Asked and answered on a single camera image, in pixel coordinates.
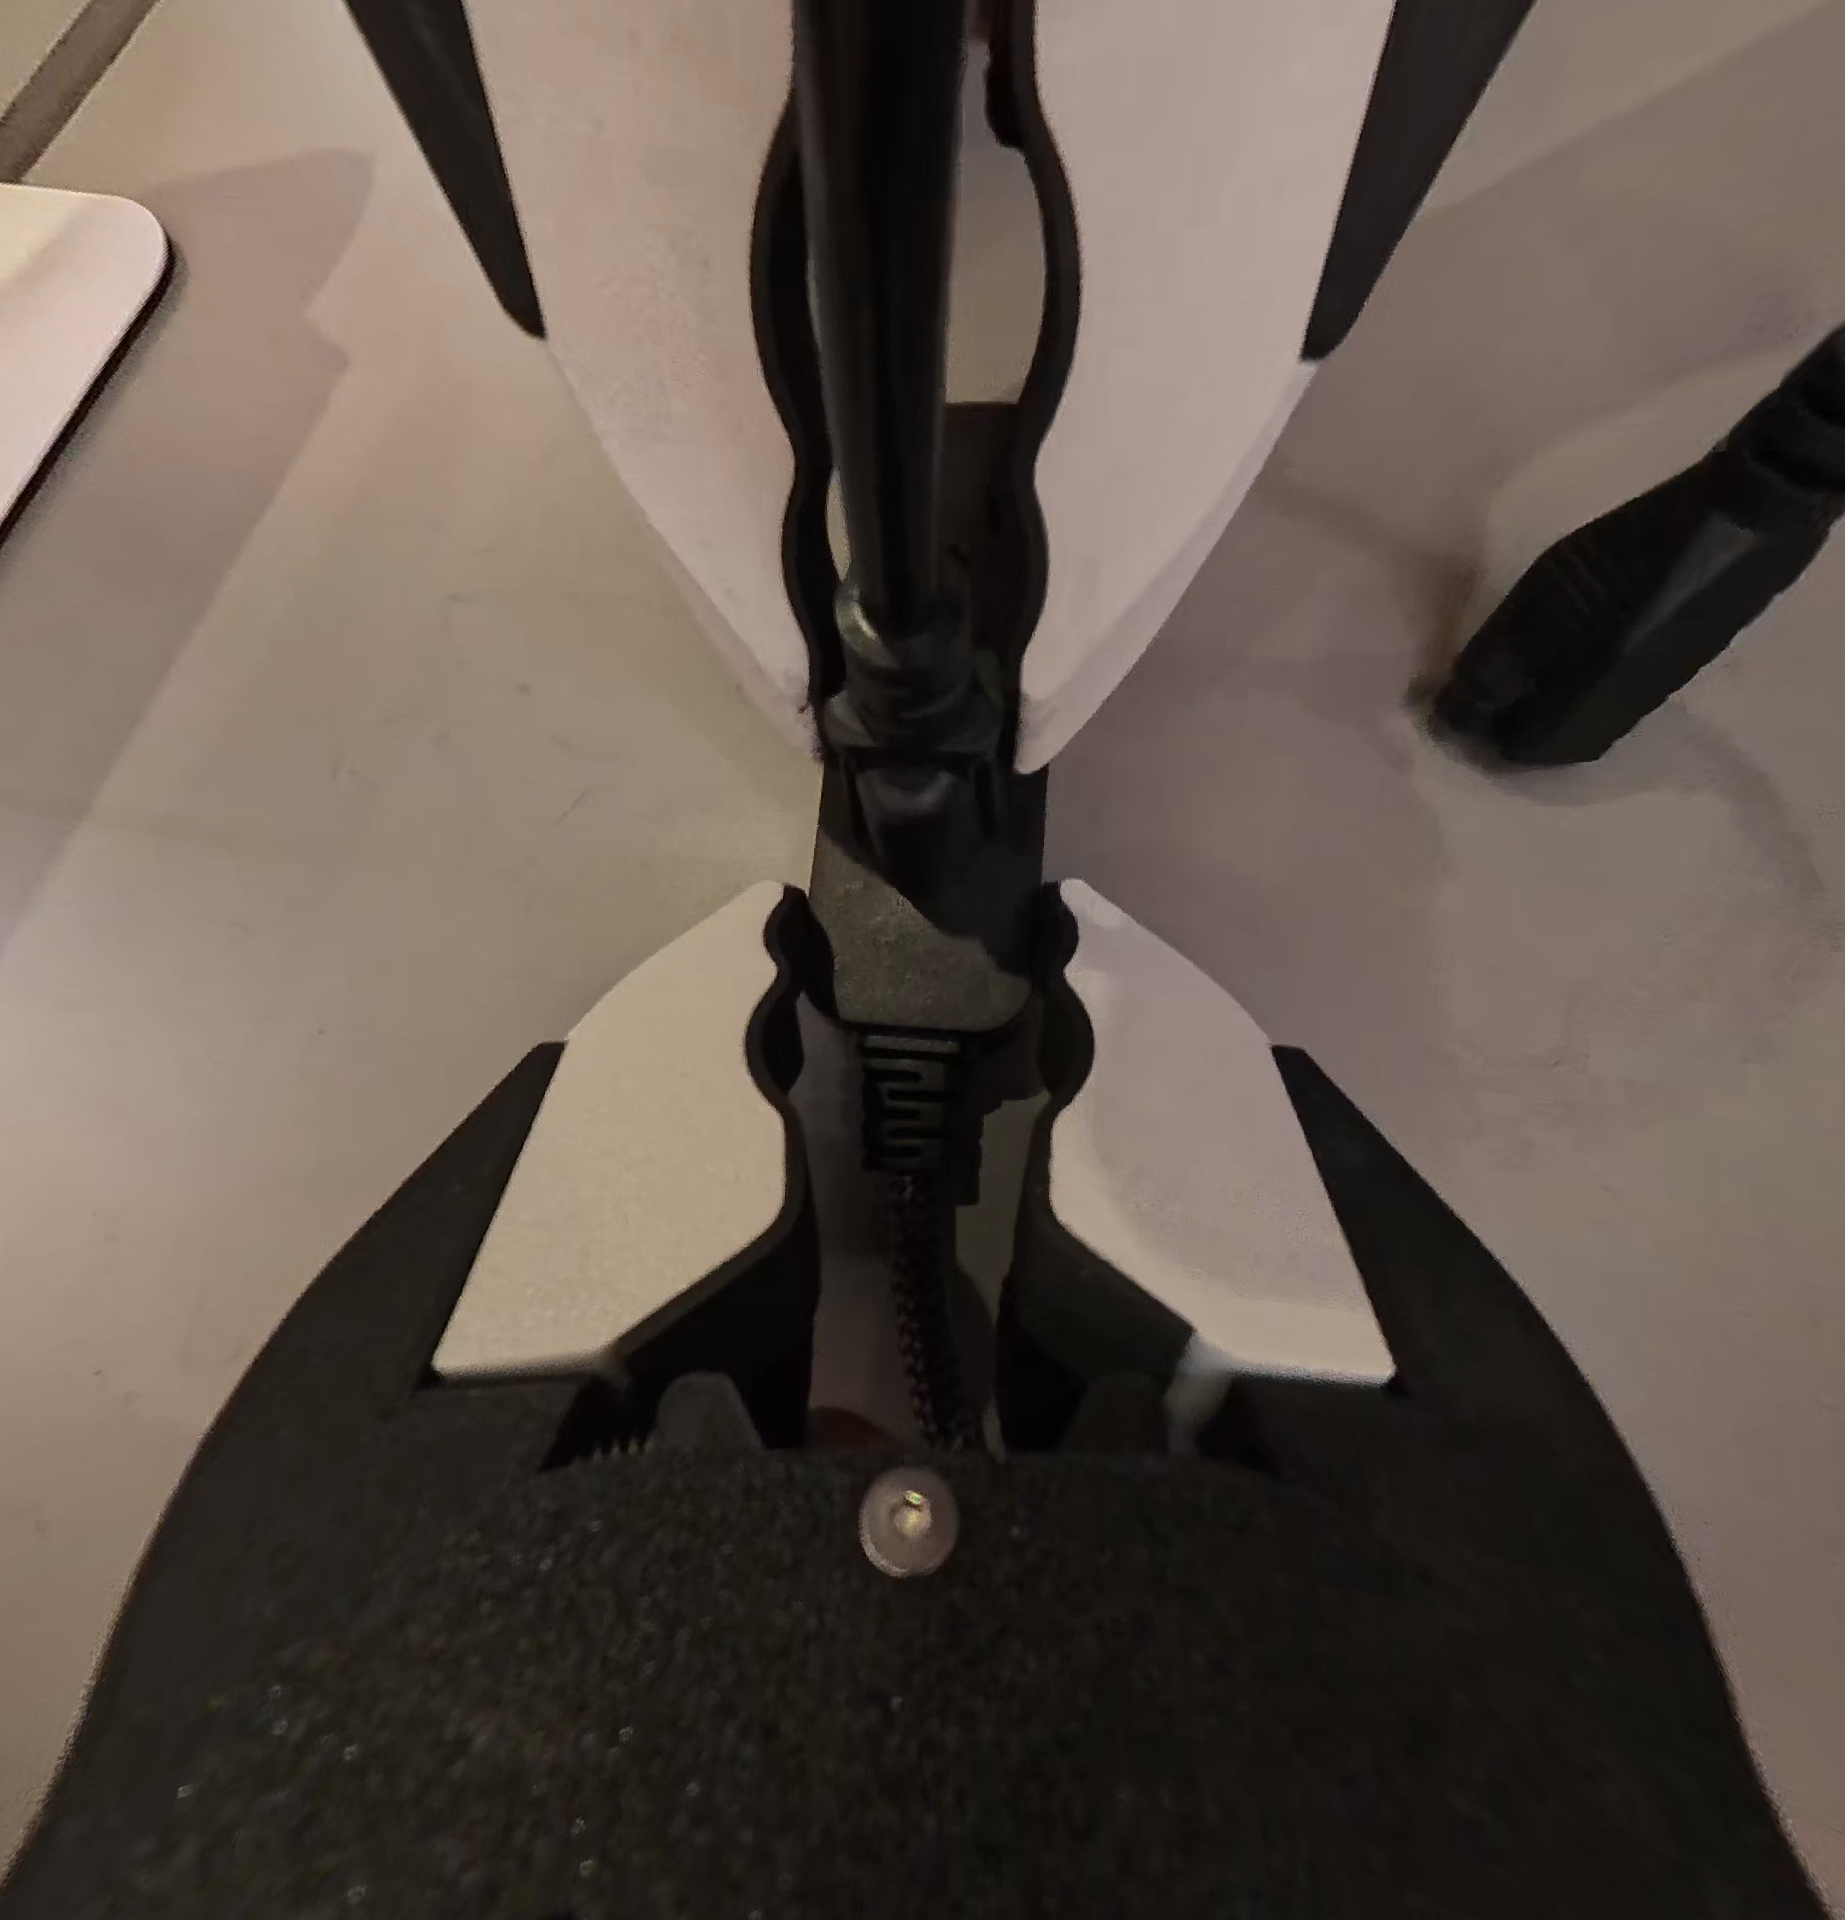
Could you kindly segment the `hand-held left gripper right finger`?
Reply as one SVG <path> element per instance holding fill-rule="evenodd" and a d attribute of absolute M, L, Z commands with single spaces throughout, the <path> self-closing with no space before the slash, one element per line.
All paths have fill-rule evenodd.
<path fill-rule="evenodd" d="M 1137 1381 L 1194 1452 L 1258 1383 L 1381 1396 L 1394 1358 L 1263 1028 L 1078 879 L 1047 889 L 1012 1236 L 1012 1449 Z"/>

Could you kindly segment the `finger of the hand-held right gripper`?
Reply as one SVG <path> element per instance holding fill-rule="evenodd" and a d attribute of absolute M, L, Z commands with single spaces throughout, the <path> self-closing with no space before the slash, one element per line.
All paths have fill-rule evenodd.
<path fill-rule="evenodd" d="M 551 357 L 744 694 L 816 756 L 750 248 L 788 3 L 472 3 Z"/>
<path fill-rule="evenodd" d="M 1030 5 L 1014 53 L 1078 242 L 1032 468 L 1050 572 L 1016 766 L 1047 767 L 1158 637 L 1287 425 L 1394 7 Z"/>

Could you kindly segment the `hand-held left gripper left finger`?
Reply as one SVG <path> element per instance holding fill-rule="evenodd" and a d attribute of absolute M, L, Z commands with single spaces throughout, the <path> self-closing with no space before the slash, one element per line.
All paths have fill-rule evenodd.
<path fill-rule="evenodd" d="M 433 1352 L 450 1386 L 583 1381 L 620 1430 L 676 1381 L 767 1449 L 810 1416 L 821 1248 L 793 1086 L 810 903 L 758 884 L 575 1024 Z"/>

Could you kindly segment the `black power strip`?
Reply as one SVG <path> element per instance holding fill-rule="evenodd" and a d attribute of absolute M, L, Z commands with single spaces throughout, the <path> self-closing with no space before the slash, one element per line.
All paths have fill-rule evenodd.
<path fill-rule="evenodd" d="M 1014 727 L 1047 556 L 1021 413 L 945 413 L 945 580 L 971 637 L 975 719 L 941 750 L 845 741 L 825 762 L 810 873 L 825 1007 L 871 1032 L 997 1036 L 1030 1000 L 1047 781 L 1014 767 Z"/>

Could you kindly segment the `black ribbed cord connector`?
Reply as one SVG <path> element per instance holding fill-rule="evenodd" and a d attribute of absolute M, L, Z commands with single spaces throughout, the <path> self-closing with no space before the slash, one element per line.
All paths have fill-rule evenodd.
<path fill-rule="evenodd" d="M 1845 519 L 1845 323 L 1698 461 L 1565 534 L 1439 682 L 1482 762 L 1589 766 L 1793 589 Z"/>

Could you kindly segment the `grey desk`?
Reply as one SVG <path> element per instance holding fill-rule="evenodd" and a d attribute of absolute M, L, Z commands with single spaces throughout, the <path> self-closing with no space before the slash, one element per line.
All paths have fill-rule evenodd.
<path fill-rule="evenodd" d="M 156 5 L 22 138 L 177 273 L 0 548 L 0 1872 L 285 1310 L 527 1045 L 804 876 L 816 790 L 341 5 Z M 1597 766 L 1409 709 L 1841 320 L 1845 5 L 1537 5 L 1050 854 L 1552 1317 L 1845 1913 L 1845 524 Z"/>

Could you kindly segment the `beige table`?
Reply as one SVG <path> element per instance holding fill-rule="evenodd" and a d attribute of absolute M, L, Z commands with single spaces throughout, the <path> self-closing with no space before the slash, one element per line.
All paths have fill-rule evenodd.
<path fill-rule="evenodd" d="M 0 116 L 84 9 L 86 3 L 0 3 Z"/>

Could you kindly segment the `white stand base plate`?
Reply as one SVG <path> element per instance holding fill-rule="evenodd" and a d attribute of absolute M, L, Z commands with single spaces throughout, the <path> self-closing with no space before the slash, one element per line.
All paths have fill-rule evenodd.
<path fill-rule="evenodd" d="M 160 300 L 146 205 L 0 183 L 0 541 Z"/>

